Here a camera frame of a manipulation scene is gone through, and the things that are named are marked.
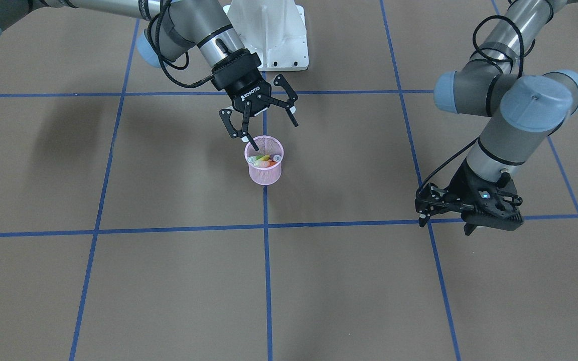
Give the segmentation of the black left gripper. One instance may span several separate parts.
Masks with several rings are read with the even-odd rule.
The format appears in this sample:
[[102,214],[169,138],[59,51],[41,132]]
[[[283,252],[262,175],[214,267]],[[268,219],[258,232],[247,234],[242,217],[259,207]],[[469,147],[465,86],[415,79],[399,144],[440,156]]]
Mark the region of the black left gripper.
[[419,226],[424,228],[431,217],[449,212],[460,213],[464,235],[472,235],[478,227],[515,231],[524,224],[514,180],[503,173],[495,182],[485,180],[464,160],[448,187],[426,184],[415,192],[415,210]]

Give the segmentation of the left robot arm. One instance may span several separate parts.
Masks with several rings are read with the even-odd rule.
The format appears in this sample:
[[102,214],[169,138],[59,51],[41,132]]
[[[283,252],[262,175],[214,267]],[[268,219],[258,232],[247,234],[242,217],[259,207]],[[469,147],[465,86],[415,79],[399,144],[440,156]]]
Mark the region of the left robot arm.
[[525,222],[517,173],[539,146],[578,112],[578,73],[558,69],[526,75],[536,38],[571,1],[509,1],[472,34],[473,52],[459,71],[443,73],[433,90],[442,111],[487,117],[484,130],[446,187],[427,176],[414,196],[419,226],[433,216],[457,213],[464,234],[478,228],[515,231]]

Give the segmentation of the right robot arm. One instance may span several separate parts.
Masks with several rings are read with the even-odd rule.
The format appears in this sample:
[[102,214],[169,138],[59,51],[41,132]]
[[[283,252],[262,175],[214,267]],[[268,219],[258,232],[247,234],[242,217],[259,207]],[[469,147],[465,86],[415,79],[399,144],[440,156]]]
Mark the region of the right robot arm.
[[30,14],[58,10],[143,23],[142,59],[179,88],[229,98],[219,117],[258,149],[250,119],[278,107],[298,126],[298,93],[282,71],[308,68],[307,25],[294,1],[0,1],[0,36]]

